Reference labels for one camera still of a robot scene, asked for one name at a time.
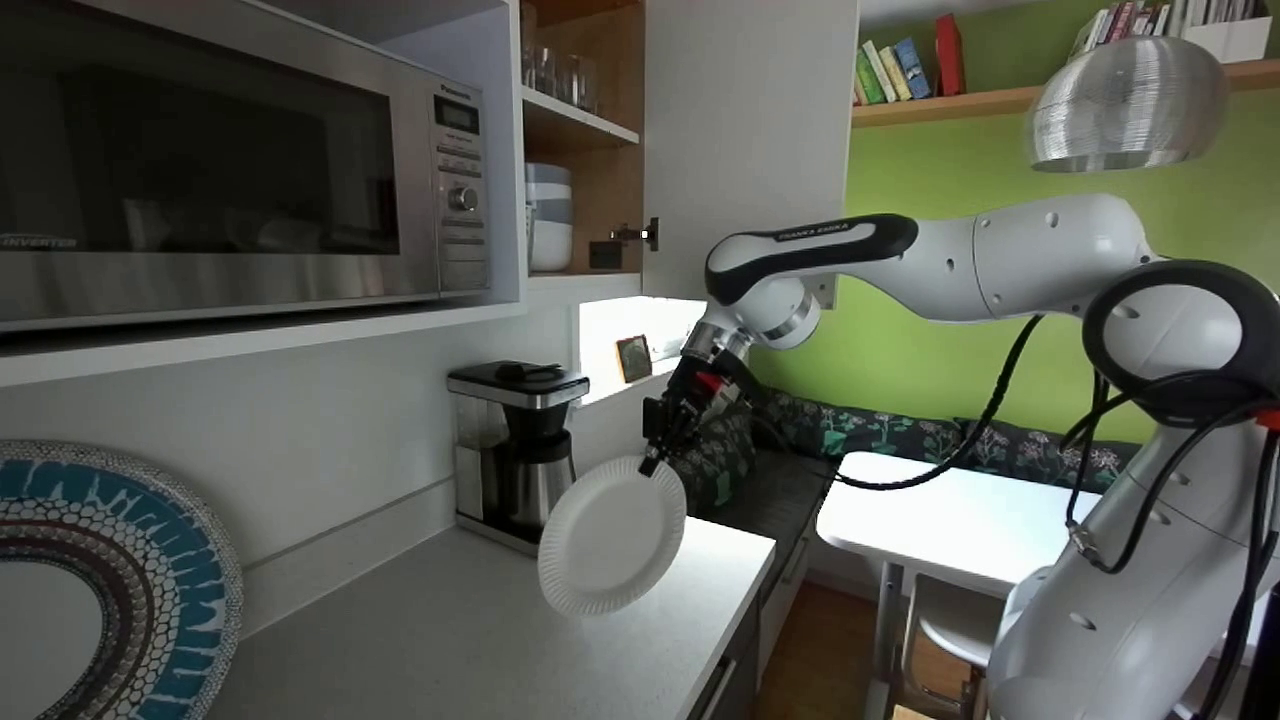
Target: white countertop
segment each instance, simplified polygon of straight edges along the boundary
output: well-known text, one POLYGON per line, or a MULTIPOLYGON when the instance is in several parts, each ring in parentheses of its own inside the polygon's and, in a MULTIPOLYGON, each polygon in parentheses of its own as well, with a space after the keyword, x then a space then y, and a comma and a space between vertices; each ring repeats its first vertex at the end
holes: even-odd
POLYGON ((211 715, 689 715, 771 539, 689 520, 670 570, 611 616, 556 616, 536 562, 445 531, 240 644, 211 715))
MULTIPOLYGON (((933 463, 881 453, 847 453, 840 458, 840 471, 856 480, 904 480, 928 469, 933 463)), ((904 492, 831 485, 815 516, 815 531, 831 546, 907 562, 928 575, 1002 596, 1063 550, 1067 494, 1072 492, 1054 485, 971 469, 951 469, 933 485, 904 492)), ((1075 516, 1097 500, 1097 492, 1080 492, 1075 516)))

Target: coffee maker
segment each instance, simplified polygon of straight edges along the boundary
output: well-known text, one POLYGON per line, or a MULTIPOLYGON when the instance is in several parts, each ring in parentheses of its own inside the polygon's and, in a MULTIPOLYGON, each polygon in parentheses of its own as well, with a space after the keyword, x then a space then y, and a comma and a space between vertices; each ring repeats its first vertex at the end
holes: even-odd
POLYGON ((467 362, 448 371, 461 399, 495 402, 502 429, 455 442, 455 516, 462 529, 536 543, 556 500, 575 480, 569 402, 591 386, 558 362, 467 362))

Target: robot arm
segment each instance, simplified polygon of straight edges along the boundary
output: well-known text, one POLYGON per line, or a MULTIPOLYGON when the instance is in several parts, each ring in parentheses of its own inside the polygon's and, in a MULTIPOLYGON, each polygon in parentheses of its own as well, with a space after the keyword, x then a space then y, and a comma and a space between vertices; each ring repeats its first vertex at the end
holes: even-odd
POLYGON ((856 274, 928 319, 1083 310, 1117 274, 1145 267, 1145 223, 1117 194, 1018 204, 971 221, 853 214, 739 232, 709 254, 709 310, 659 399, 645 407, 647 469, 696 441, 716 399, 752 386, 752 344, 797 347, 815 333, 815 274, 856 274))
POLYGON ((1158 432, 998 637, 987 689, 1002 715, 1165 715, 1227 628, 1245 567, 1251 586, 1280 575, 1274 561, 1246 550, 1251 458, 1266 454, 1251 416, 1280 399, 1270 293, 1220 265, 1156 258, 1117 194, 977 221, 856 214, 739 232, 712 246, 709 317, 669 393, 645 407, 647 469, 696 441, 737 383, 752 383, 752 344, 810 334, 810 274, 856 274, 928 319, 1083 319, 1090 362, 1158 432), (1145 523, 1165 523, 1158 539, 1125 546, 1145 523))

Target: wooden floor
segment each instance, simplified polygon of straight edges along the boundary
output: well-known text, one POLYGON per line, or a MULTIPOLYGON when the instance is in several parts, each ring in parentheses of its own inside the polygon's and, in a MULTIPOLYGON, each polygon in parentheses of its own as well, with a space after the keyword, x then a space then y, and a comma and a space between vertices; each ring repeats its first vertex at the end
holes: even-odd
MULTIPOLYGON (((754 692, 754 720, 858 720, 875 638, 875 604, 802 585, 754 692)), ((966 666, 914 644, 920 689, 954 697, 966 666)))

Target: green wall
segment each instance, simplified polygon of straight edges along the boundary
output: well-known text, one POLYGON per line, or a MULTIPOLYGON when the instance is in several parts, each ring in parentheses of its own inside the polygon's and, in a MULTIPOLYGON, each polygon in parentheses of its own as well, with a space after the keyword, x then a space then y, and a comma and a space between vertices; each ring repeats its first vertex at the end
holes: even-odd
MULTIPOLYGON (((1202 254, 1280 288, 1280 90, 1237 90, 1213 151, 1193 164, 1103 175, 1026 170, 1025 114, 856 129, 847 212, 977 214, 987 207, 1117 190, 1158 254, 1202 254)), ((928 322, 875 288, 840 278, 840 298, 797 351, 752 351, 763 383, 797 395, 912 416, 977 416, 1018 319, 928 322)), ((1040 322, 998 420, 1067 429, 1087 407, 1080 322, 1040 322)), ((1140 411, 1103 434, 1145 441, 1140 411)))
MULTIPOLYGON (((1113 7, 1113 0, 1043 0, 954 15, 966 90, 1043 83, 1072 57, 1097 7, 1113 7)), ((934 62, 933 20, 864 27, 864 35, 875 43, 914 35, 924 68, 934 62)))

